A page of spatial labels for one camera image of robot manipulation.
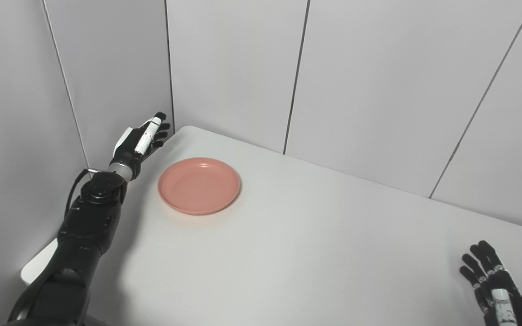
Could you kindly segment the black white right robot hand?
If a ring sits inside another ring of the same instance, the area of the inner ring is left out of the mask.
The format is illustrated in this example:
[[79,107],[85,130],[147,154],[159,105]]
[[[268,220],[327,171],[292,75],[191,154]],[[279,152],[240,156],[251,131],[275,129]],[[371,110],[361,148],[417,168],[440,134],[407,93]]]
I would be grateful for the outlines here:
[[486,326],[522,326],[522,293],[495,248],[485,240],[462,255],[459,273],[473,288]]

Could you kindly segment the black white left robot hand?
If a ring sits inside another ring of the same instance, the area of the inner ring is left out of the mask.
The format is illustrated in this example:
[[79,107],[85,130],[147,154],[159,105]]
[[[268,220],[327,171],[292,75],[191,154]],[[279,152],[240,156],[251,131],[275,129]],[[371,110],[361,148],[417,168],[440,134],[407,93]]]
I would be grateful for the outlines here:
[[171,124],[166,122],[166,114],[158,112],[138,128],[128,127],[118,139],[108,171],[117,173],[126,182],[135,180],[141,165],[154,151],[165,143]]

